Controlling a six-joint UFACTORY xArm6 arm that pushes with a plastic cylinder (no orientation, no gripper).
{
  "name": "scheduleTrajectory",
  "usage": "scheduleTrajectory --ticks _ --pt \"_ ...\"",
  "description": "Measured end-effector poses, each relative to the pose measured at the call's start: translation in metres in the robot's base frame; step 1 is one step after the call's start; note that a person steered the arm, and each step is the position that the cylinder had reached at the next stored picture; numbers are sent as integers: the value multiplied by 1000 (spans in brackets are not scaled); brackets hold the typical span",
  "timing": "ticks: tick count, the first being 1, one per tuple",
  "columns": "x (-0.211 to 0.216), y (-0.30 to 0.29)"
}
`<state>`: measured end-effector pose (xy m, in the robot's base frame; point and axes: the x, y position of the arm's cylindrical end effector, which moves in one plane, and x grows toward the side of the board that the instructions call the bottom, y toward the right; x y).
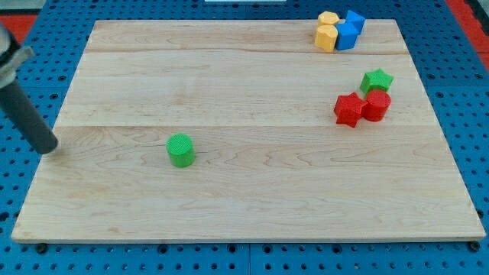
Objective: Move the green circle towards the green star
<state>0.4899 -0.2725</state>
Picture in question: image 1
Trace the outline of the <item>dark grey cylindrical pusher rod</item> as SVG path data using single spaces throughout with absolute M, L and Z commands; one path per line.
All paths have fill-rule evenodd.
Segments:
M 37 153 L 48 154 L 57 147 L 50 126 L 16 80 L 1 88 L 1 110 Z

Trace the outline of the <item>silver rod mount flange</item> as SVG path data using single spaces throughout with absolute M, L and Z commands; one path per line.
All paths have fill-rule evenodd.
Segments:
M 34 56 L 30 46 L 21 46 L 12 32 L 1 24 L 1 88 L 15 81 L 18 67 Z

